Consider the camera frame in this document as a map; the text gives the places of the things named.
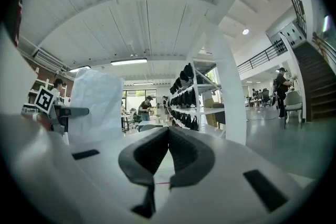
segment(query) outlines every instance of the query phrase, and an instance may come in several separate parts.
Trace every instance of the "wall light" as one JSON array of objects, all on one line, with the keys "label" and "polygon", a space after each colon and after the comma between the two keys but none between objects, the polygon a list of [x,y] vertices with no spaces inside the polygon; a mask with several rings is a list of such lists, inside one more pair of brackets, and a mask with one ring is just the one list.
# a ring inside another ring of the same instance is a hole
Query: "wall light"
[{"label": "wall light", "polygon": [[79,68],[76,68],[76,69],[71,69],[71,70],[69,70],[69,72],[71,72],[71,73],[75,73],[75,72],[77,72],[77,71],[78,71],[79,69],[81,69],[81,68],[91,69],[90,66],[83,66],[83,67],[79,67]]},{"label": "wall light", "polygon": [[120,65],[129,65],[131,63],[144,63],[147,62],[147,58],[138,58],[138,59],[129,59],[129,60],[121,60],[121,61],[112,61],[111,65],[120,66]]},{"label": "wall light", "polygon": [[324,18],[324,24],[323,24],[323,31],[322,32],[325,32],[329,29],[329,16],[326,16]]}]

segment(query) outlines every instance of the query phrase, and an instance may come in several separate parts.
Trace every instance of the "fluorescent light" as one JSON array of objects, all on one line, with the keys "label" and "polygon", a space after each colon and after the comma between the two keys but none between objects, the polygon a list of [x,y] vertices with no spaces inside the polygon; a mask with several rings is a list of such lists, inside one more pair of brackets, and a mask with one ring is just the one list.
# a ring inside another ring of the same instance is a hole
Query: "fluorescent light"
[{"label": "fluorescent light", "polygon": [[144,63],[147,62],[146,58],[139,58],[139,59],[129,59],[129,60],[121,60],[121,61],[112,61],[111,65],[119,66],[119,65],[129,65],[131,63]]},{"label": "fluorescent light", "polygon": [[76,68],[76,69],[69,70],[69,72],[71,72],[71,73],[75,73],[75,72],[77,72],[77,71],[78,71],[79,69],[81,69],[81,68],[91,69],[90,66],[83,66],[83,67],[79,67],[79,68]]},{"label": "fluorescent light", "polygon": [[133,83],[133,85],[153,85],[152,82],[140,82],[140,83]]},{"label": "fluorescent light", "polygon": [[325,32],[325,31],[328,30],[328,28],[329,28],[329,24],[328,24],[328,22],[329,22],[329,16],[326,16],[326,17],[324,18],[324,24],[323,24],[323,31],[322,31],[322,32]]}]

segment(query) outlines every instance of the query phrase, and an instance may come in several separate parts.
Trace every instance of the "concrete floor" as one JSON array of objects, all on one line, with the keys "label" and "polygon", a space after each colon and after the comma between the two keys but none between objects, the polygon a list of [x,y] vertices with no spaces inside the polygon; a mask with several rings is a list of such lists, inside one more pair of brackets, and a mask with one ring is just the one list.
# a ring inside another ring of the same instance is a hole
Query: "concrete floor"
[{"label": "concrete floor", "polygon": [[246,145],[283,171],[318,178],[327,168],[335,147],[336,119],[304,123],[291,114],[284,129],[274,107],[247,108]]}]

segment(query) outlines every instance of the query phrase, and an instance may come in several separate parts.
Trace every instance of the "black rectangular slot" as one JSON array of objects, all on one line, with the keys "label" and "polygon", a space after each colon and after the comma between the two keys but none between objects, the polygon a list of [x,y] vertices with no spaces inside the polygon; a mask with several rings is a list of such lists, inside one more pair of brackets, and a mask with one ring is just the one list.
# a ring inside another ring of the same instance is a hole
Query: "black rectangular slot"
[{"label": "black rectangular slot", "polygon": [[287,202],[287,198],[258,170],[243,174],[270,212]]},{"label": "black rectangular slot", "polygon": [[88,158],[94,155],[99,154],[98,150],[89,150],[89,151],[83,151],[83,152],[78,152],[78,153],[73,153],[73,158],[77,161],[78,159],[84,159]]}]

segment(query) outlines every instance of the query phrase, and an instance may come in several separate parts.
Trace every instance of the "stair railing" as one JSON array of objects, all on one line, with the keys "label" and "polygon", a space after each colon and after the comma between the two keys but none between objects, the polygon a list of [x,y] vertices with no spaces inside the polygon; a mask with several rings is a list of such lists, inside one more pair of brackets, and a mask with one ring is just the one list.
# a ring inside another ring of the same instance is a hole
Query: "stair railing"
[{"label": "stair railing", "polygon": [[326,62],[330,65],[330,60],[336,65],[336,50],[325,40],[321,39],[316,32],[313,33],[313,42],[319,46],[321,54]]},{"label": "stair railing", "polygon": [[274,43],[272,46],[268,47],[266,50],[263,50],[251,59],[248,59],[247,61],[237,66],[238,72],[239,74],[243,74],[244,72],[247,72],[262,65],[265,62],[272,60],[273,58],[285,53],[286,51],[287,48],[285,44],[283,44],[282,40],[280,40]]}]

